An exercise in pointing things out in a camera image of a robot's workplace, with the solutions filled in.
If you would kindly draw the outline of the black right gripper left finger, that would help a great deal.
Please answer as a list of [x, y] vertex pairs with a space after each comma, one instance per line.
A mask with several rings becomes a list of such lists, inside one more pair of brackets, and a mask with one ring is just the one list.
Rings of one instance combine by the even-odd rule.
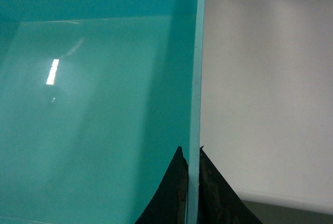
[[188, 164], [178, 146], [152, 199], [136, 223], [185, 223]]

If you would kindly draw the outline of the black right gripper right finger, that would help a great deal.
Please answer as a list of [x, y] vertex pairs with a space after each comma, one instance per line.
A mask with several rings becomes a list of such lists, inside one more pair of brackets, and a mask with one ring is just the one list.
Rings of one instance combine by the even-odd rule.
[[200, 148], [199, 223], [261, 223]]

